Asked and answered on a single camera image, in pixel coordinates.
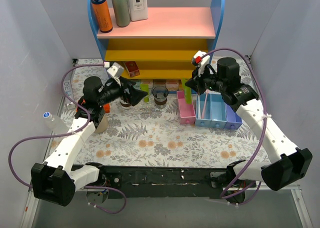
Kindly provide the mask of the clear cup brown base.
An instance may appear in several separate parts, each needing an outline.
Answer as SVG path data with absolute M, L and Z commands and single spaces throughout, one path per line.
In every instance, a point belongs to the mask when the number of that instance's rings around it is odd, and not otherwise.
M 133 107 L 129 102 L 123 100 L 122 98 L 119 99 L 119 102 L 120 102 L 121 107 L 125 110 L 129 110 Z

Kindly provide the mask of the green toothpaste tube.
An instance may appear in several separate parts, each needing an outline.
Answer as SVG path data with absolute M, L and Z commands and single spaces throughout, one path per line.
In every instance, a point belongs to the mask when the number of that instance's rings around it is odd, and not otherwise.
M 150 89 L 148 84 L 140 84 L 140 90 L 145 92 L 146 95 L 143 97 L 143 102 L 148 104 L 150 102 Z
M 190 105 L 193 103 L 193 98 L 192 98 L 192 89 L 188 86 L 186 86 L 186 82 L 188 80 L 183 78 L 181 80 L 181 84 L 182 84 L 182 87 L 183 87 L 183 91 L 184 91 L 184 99 L 185 99 L 185 102 Z

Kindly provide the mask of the dark blue cup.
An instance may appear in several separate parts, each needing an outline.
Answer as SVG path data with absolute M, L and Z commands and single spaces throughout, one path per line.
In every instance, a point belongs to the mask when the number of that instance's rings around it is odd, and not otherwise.
M 152 90 L 155 106 L 164 109 L 168 101 L 169 91 L 165 86 L 155 86 Z

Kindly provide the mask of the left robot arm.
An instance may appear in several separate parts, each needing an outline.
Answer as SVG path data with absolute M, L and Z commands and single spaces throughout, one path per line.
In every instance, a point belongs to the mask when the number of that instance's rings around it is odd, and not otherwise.
M 106 175 L 98 163 L 87 163 L 77 170 L 72 167 L 86 140 L 102 122 L 105 104 L 122 99 L 135 106 L 147 96 L 146 91 L 135 89 L 134 85 L 134 81 L 124 77 L 102 83 L 99 77 L 90 76 L 84 81 L 83 96 L 69 129 L 71 135 L 65 137 L 43 163 L 35 163 L 31 169 L 35 198 L 65 207 L 77 190 L 86 185 L 101 188 L 106 184 Z

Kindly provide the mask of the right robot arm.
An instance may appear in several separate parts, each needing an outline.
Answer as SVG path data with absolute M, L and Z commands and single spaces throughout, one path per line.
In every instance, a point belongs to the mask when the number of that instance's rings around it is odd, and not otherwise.
M 227 183 L 237 187 L 244 180 L 259 181 L 278 191 L 302 179 L 312 161 L 312 153 L 308 148 L 298 148 L 265 111 L 257 92 L 241 82 L 237 61 L 232 57 L 220 58 L 217 69 L 213 69 L 207 58 L 197 55 L 192 63 L 195 70 L 185 85 L 199 95 L 207 90 L 220 93 L 223 101 L 259 138 L 258 144 L 268 155 L 267 163 L 236 161 L 228 165 Z

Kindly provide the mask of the clear textured glass tray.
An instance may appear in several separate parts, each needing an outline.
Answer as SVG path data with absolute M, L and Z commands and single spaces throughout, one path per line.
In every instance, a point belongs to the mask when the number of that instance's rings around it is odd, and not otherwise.
M 117 100 L 111 103 L 109 114 L 117 115 L 121 118 L 133 118 L 135 120 L 166 119 L 169 116 L 178 117 L 178 100 L 175 94 L 169 94 L 167 96 L 167 102 L 164 105 L 157 105 L 151 95 L 148 103 L 141 101 L 136 106 L 130 106 L 127 109 L 121 106 L 120 102 Z

